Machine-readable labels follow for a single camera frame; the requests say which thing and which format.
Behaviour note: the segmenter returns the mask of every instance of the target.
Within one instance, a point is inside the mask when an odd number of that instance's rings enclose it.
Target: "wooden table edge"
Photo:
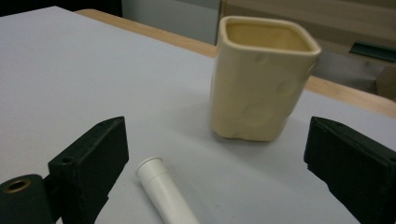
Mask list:
[[[162,42],[181,47],[183,49],[191,50],[205,56],[216,56],[216,46],[187,38],[182,35],[176,35],[164,30],[144,25],[139,22],[126,20],[124,18],[113,16],[96,9],[82,9],[76,11],[76,13],[127,31],[145,35]],[[305,88],[309,91],[333,98],[335,100],[396,119],[396,103],[381,96],[359,91],[314,76],[311,76],[311,78],[308,79]]]

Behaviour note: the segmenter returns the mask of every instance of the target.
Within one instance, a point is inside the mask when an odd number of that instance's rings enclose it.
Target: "floor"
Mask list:
[[[324,51],[312,74],[316,77],[376,94],[375,80],[384,65]]]

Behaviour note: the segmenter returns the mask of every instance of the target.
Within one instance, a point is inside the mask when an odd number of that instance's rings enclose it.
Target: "white tabletop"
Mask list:
[[[358,223],[306,169],[312,116],[396,146],[396,119],[305,91],[271,143],[208,126],[213,59],[57,7],[0,18],[0,182],[47,163],[94,124],[126,119],[131,160],[96,223],[162,223],[134,176],[164,164],[202,223]]]

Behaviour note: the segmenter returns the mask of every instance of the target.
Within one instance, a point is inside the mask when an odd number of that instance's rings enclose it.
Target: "cream ceramic cup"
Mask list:
[[[212,130],[252,141],[279,137],[320,52],[294,22],[221,19],[210,96]]]

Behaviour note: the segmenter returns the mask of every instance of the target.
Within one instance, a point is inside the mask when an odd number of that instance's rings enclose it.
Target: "gripper screw hole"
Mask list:
[[[65,157],[62,159],[62,164],[66,165],[66,164],[70,164],[71,162],[73,162],[73,157]]]
[[[23,189],[26,189],[29,185],[30,185],[29,179],[19,179],[19,180],[15,180],[14,182],[7,185],[3,189],[3,191],[5,193],[15,193],[15,192],[21,191]]]

